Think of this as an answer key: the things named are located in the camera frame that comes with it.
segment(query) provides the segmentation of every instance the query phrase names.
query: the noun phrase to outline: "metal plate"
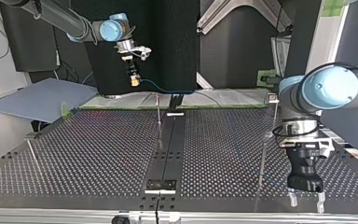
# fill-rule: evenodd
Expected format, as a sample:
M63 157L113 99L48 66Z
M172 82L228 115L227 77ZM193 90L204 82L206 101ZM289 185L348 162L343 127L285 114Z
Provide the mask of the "metal plate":
M33 142L38 161L26 145L0 160L0 208L315 213L310 193L290 206L272 121L271 108L186 110L159 134L156 111L79 111ZM326 213L358 214L358 160L336 145L317 168ZM177 180L176 195L143 194L159 176Z
M107 208L140 201L151 157L158 143L155 111L81 111L0 164L0 196L107 200ZM135 203L132 209L139 209ZM54 204L65 207L65 204Z
M298 193L290 207L286 177L290 163L284 150L267 138L261 188L258 175L265 133L273 110L191 110L186 112L181 200L185 211L316 212L316 194ZM317 165L324 179L327 213L358 213L358 160L336 145Z

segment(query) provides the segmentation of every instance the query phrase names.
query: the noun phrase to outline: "metal frame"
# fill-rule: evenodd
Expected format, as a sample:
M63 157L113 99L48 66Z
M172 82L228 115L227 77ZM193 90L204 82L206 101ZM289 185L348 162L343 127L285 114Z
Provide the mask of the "metal frame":
M110 223L114 216L138 217L139 223L156 223L154 212L104 210L0 209L0 223ZM172 217L180 220L172 222ZM358 223L358 216L252 213L167 213L158 212L159 223Z
M215 0L197 24L199 33L208 34L217 23L237 7L253 7L274 27L277 24L281 5L277 0ZM278 31L282 32L291 21L282 9Z

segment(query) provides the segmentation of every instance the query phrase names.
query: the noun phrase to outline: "black cable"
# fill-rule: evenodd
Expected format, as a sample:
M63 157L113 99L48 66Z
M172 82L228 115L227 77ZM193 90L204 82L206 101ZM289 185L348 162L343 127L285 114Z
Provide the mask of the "black cable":
M72 70L72 72L76 75L76 82L79 83L80 82L80 76L78 74L78 72L75 70L75 68L73 68L69 63L66 63L64 60L61 60L62 65L68 70L69 67L69 71Z
M299 137L299 136L305 136L305 135L308 135L308 134L312 134L312 133L316 133L319 131L320 127L320 122L317 121L317 125L314 129L310 130L309 132L306 132L306 133L291 133L291 134L280 134L283 130L283 126L280 125L276 128L274 128L272 130L272 134L274 134L276 137Z

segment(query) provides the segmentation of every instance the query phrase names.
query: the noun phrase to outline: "metal bracket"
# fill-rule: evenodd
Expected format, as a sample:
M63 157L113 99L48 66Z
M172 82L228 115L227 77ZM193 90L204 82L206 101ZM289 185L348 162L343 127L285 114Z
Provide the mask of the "metal bracket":
M198 33L208 34L217 23L237 7L253 7L274 27L277 24L281 5L277 0L215 0L197 24ZM284 10L281 12L278 31L282 32L291 21Z
M205 90L213 90L213 86L200 73L197 73L197 83Z
M176 180L148 180L146 194L175 194Z
M36 154L34 154L34 148L31 144L32 141L38 139L40 137L41 133L27 133L25 135L24 140L27 142L29 149L31 150L31 154L34 160L37 159Z

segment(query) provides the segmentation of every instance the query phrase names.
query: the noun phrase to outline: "green tape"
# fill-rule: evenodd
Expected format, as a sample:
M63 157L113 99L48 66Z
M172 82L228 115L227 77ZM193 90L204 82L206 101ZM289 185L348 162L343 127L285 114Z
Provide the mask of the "green tape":
M123 107L123 106L82 106L80 110L157 110L155 106L138 106L138 107ZM161 106L160 109L168 109L167 106Z
M259 70L257 73L257 86L258 87L269 87L272 88L274 85L267 84L266 82L261 80L261 77L276 77L277 71L275 69L271 70Z
M322 17L336 17L341 15L344 0L324 0Z
M71 111L69 111L66 108L66 103L65 102L61 103L61 116L62 116L63 119L71 118Z

